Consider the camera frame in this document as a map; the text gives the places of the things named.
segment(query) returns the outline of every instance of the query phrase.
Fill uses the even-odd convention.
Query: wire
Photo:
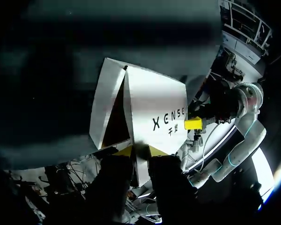
[[[216,126],[214,127],[214,129],[210,132],[210,134],[208,135],[208,138],[207,138],[207,139],[206,139],[206,141],[205,141],[204,148],[203,148],[202,165],[201,165],[201,168],[200,168],[199,172],[201,172],[201,171],[202,171],[203,166],[204,166],[204,160],[205,160],[205,147],[206,147],[206,143],[207,143],[207,141],[209,140],[209,138],[210,138],[211,134],[215,131],[215,129],[217,129],[217,127],[218,127],[219,125],[220,125],[220,124],[218,124],[218,125],[216,125]]]
[[[72,173],[74,173],[74,174],[77,176],[77,178],[81,181],[82,186],[85,185],[84,182],[83,182],[83,180],[82,180],[82,179],[83,179],[83,175],[82,175],[82,179],[81,179],[80,176],[76,173],[76,171],[75,171],[75,169],[73,168],[72,164],[71,164],[71,163],[69,163],[69,164],[70,164],[70,167],[71,167],[72,170],[73,170],[73,171],[71,171],[71,170],[69,170],[69,171],[72,172]]]
[[[96,173],[97,173],[97,175],[98,175],[97,162],[95,162],[95,164],[96,164]]]
[[[147,197],[145,197],[145,198],[141,198],[141,199],[140,199],[140,204],[141,204],[141,200],[142,200],[142,199],[149,199],[149,200],[152,200],[152,201],[156,202],[156,200],[153,199],[153,198],[147,198]]]

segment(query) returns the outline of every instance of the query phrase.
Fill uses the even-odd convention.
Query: cardboard box
[[[89,135],[101,150],[128,139],[168,155],[187,139],[185,84],[149,69],[105,58]]]

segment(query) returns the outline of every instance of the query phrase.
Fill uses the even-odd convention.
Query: xense logo
[[[184,115],[185,112],[184,112],[184,108],[181,109],[178,109],[177,110],[177,118],[179,118],[181,115]],[[176,118],[176,110],[172,111],[171,112],[171,121],[173,121],[174,119]],[[152,119],[153,120],[153,123],[154,123],[154,128],[153,128],[153,131],[155,131],[155,128],[159,128],[159,116],[157,117],[157,119],[155,120],[155,118]],[[163,122],[164,124],[168,124],[169,123],[169,114],[166,113],[163,117]]]

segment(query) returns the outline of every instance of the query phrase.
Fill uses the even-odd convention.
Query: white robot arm
[[[266,136],[266,129],[257,120],[263,102],[261,86],[257,83],[242,83],[232,91],[237,94],[239,104],[235,125],[244,136],[244,140],[232,149],[222,164],[214,159],[202,171],[190,177],[190,182],[196,188],[203,186],[210,176],[216,182],[222,181],[261,144]]]

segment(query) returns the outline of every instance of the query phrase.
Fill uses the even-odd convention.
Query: metal frame
[[[263,47],[261,47],[261,45],[258,44],[258,42],[254,41],[252,38],[250,38],[249,36],[245,35],[245,34],[244,34],[243,32],[241,32],[240,30],[235,29],[234,27],[231,27],[231,26],[228,25],[228,24],[224,24],[224,26],[225,26],[225,27],[228,27],[228,28],[230,28],[230,29],[232,29],[232,30],[234,30],[234,31],[236,31],[237,33],[240,33],[240,34],[243,35],[245,38],[247,38],[246,43],[248,43],[248,40],[250,40],[250,41],[254,42],[259,48],[261,48],[262,50],[264,50]]]
[[[255,35],[254,41],[256,41],[256,40],[257,40],[258,34],[260,33],[260,28],[261,28],[261,25],[262,25],[262,21],[261,21],[261,20],[259,20],[259,26],[258,26],[258,30],[257,30],[256,35]]]
[[[262,49],[263,49],[264,45],[266,44],[268,38],[271,36],[271,34],[272,34],[272,30],[270,29],[270,31],[268,32],[268,34],[267,34],[267,36],[266,36],[266,39],[264,40],[264,42],[263,42],[263,44],[262,44],[262,46],[261,46]]]
[[[271,29],[263,20],[261,20],[258,16],[256,16],[254,13],[252,13],[252,12],[249,11],[248,9],[246,9],[246,8],[240,6],[240,5],[238,5],[238,4],[236,4],[236,3],[232,2],[232,1],[229,1],[229,0],[224,0],[224,1],[229,3],[229,7],[230,7],[230,17],[231,17],[230,25],[224,24],[224,26],[229,27],[230,29],[236,31],[237,33],[239,33],[239,34],[243,35],[245,38],[247,38],[246,44],[247,44],[249,41],[252,41],[252,42],[254,42],[259,48],[261,48],[262,50],[266,51],[266,50],[264,49],[264,46],[265,46],[267,40],[269,39],[269,37],[270,37],[271,34],[272,34],[272,29]],[[232,4],[234,4],[234,5],[238,6],[238,7],[240,7],[241,9],[243,9],[243,10],[245,10],[246,12],[250,13],[251,15],[253,15],[255,18],[257,18],[257,19],[259,20],[258,30],[257,30],[257,32],[256,32],[256,34],[255,34],[254,39],[248,37],[248,36],[245,35],[243,32],[241,32],[240,30],[235,29],[235,28],[233,27]],[[261,28],[261,25],[262,25],[262,24],[266,25],[266,26],[269,28],[269,32],[268,32],[268,34],[267,34],[267,36],[266,36],[265,41],[262,43],[262,45],[260,45],[260,44],[257,42],[257,38],[258,38],[258,35],[259,35],[259,33],[260,33],[260,28]]]

